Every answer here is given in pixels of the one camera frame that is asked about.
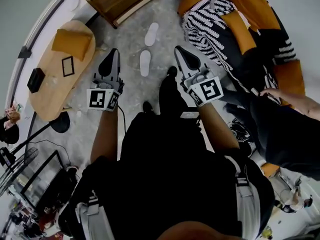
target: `concrete floor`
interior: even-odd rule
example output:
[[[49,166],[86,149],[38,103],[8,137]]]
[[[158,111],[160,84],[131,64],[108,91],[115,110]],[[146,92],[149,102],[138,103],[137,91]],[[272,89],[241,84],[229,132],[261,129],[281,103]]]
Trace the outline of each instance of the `concrete floor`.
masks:
[[[113,29],[101,17],[90,27],[94,32],[97,47],[107,51],[111,48],[117,48],[121,54],[120,77],[125,82],[125,86],[123,95],[119,98],[119,105],[124,110],[127,128],[135,116],[142,111],[144,101],[149,101],[156,113],[160,113],[159,87],[162,79],[166,76],[168,68],[172,65],[177,66],[174,57],[175,46],[181,45],[195,53],[200,57],[202,63],[206,63],[214,69],[220,79],[226,76],[226,72],[222,68],[185,41],[184,32],[181,28],[181,18],[177,14],[179,1],[153,0],[133,14],[118,29]],[[147,47],[145,46],[145,35],[153,22],[159,24],[156,42],[153,46]],[[143,50],[149,50],[151,53],[150,71],[147,77],[143,77],[140,74],[140,53]],[[73,108],[69,112],[71,119],[70,129],[64,134],[59,134],[49,128],[33,140],[33,142],[37,142],[47,139],[65,147],[71,164],[81,169],[84,169],[89,163],[93,141],[101,116],[100,111],[88,110],[86,106],[86,90],[90,86],[92,77],[92,68],[89,67],[74,90],[72,97],[70,97],[69,105]],[[179,72],[177,81],[180,81],[181,78],[182,74]],[[195,107],[193,100],[183,92],[182,88],[180,88],[180,92],[188,105]],[[223,111],[224,102],[215,101],[214,105],[227,123],[233,119],[232,115]],[[123,115],[120,111],[118,122],[118,157],[120,157],[121,144],[125,135]],[[36,117],[32,132],[40,129],[45,124],[46,122]],[[208,140],[206,142],[208,149],[211,149]],[[66,152],[59,146],[47,141],[29,144],[29,147],[33,146],[39,149],[37,164],[40,164],[39,160],[42,161],[47,158],[55,149],[60,152],[62,161],[65,164],[69,163]]]

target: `backpack strap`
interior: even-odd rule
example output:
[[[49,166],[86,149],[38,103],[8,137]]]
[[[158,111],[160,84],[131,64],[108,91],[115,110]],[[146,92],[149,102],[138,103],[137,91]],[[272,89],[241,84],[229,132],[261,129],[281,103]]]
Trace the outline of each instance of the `backpack strap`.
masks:
[[[241,170],[231,156],[224,156],[235,167],[235,191],[238,221],[242,222],[242,238],[255,240],[261,223],[260,199],[257,188],[248,180],[246,166]]]
[[[94,193],[88,203],[78,203],[75,214],[86,240],[115,240],[106,211],[103,206],[99,206]]]

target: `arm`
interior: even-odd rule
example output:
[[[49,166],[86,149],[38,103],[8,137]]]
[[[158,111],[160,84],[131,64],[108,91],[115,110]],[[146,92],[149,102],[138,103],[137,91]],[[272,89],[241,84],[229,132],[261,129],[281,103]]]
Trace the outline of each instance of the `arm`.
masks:
[[[215,152],[240,148],[236,137],[211,103],[198,107],[198,111]]]
[[[117,161],[118,153],[118,106],[113,112],[102,112],[98,131],[91,151],[91,163],[98,157],[105,156],[110,161]]]
[[[293,198],[292,198],[292,204],[293,205],[296,205],[297,203],[299,203],[299,200],[298,200],[298,196],[301,197],[301,194],[299,194],[299,190],[296,190],[293,194]]]
[[[313,99],[306,97],[305,95],[288,93],[273,88],[263,90],[260,95],[262,96],[266,93],[285,100],[304,115],[320,121],[320,104]]]

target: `cable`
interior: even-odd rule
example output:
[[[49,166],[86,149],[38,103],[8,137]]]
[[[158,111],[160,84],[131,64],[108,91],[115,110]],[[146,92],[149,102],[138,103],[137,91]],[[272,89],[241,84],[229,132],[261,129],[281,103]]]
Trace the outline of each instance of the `cable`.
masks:
[[[70,10],[70,12],[73,12],[74,10],[76,10],[79,7],[79,4],[80,4],[80,0],[78,0],[78,2],[76,3],[76,7],[74,9]]]
[[[127,127],[126,127],[126,116],[125,116],[125,112],[122,110],[122,108],[118,105],[119,109],[121,110],[122,114],[123,114],[123,122],[124,122],[124,133],[127,133]]]
[[[37,144],[37,143],[40,143],[40,142],[50,142],[50,143],[52,143],[52,144],[54,144],[54,145],[56,145],[58,147],[63,148],[65,153],[66,153],[66,155],[68,156],[68,160],[69,160],[69,164],[67,164],[67,166],[71,166],[71,161],[70,161],[69,154],[68,154],[68,152],[67,152],[67,150],[66,150],[66,148],[64,146],[58,145],[58,144],[56,144],[56,143],[54,143],[54,142],[52,142],[52,141],[50,141],[48,139],[40,140],[40,141],[37,141],[37,142],[29,142],[29,144]]]

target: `black box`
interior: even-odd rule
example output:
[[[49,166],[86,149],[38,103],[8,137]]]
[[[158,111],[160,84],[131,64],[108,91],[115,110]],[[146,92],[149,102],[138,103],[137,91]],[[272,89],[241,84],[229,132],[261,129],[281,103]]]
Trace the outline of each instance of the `black box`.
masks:
[[[29,78],[29,81],[27,83],[27,86],[32,94],[39,91],[39,88],[40,88],[45,76],[46,75],[41,70],[41,68],[34,68],[33,69],[31,76]]]

